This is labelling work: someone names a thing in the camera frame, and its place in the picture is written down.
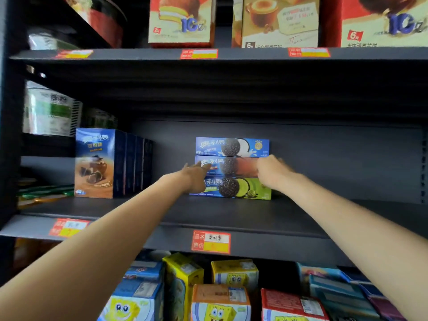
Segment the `yellow box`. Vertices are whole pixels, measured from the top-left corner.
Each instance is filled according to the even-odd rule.
[[[259,270],[251,259],[212,261],[213,283],[244,286],[249,293],[257,290]]]
[[[204,282],[204,270],[181,253],[164,257],[166,263],[165,321],[189,321],[195,284]]]
[[[201,284],[193,288],[192,321],[250,321],[251,304],[244,287]]]

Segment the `stack of oreo boxes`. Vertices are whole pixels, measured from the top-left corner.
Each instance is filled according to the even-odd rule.
[[[269,140],[196,137],[195,163],[211,164],[206,189],[196,196],[266,199],[271,189],[257,178],[257,160],[269,155]]]

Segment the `red and yellow price tag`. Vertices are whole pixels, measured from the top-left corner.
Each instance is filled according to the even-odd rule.
[[[56,54],[56,59],[87,59],[94,51],[92,49],[62,50]]]
[[[217,59],[218,49],[183,49],[180,59]]]
[[[289,47],[288,55],[290,57],[331,57],[328,48],[322,47]]]
[[[230,254],[230,233],[193,231],[192,251]]]
[[[69,218],[56,219],[49,235],[56,237],[72,237],[88,226],[90,221],[74,220]]]

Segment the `hand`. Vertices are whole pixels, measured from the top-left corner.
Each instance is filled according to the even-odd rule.
[[[207,175],[208,170],[210,169],[211,164],[205,164],[201,167],[201,161],[195,163],[191,167],[186,163],[181,173],[185,175],[185,178],[188,180],[188,185],[186,186],[186,193],[201,193],[205,190],[205,176]]]
[[[281,178],[286,178],[287,175],[294,172],[281,158],[277,159],[273,154],[268,157],[260,157],[257,160],[257,169],[260,182],[275,190],[279,190]]]

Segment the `person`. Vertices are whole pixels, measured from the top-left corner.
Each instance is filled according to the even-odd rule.
[[[205,189],[210,165],[161,177],[0,288],[2,321],[94,321],[174,202]],[[260,182],[290,197],[408,321],[426,319],[428,240],[344,199],[270,155]]]

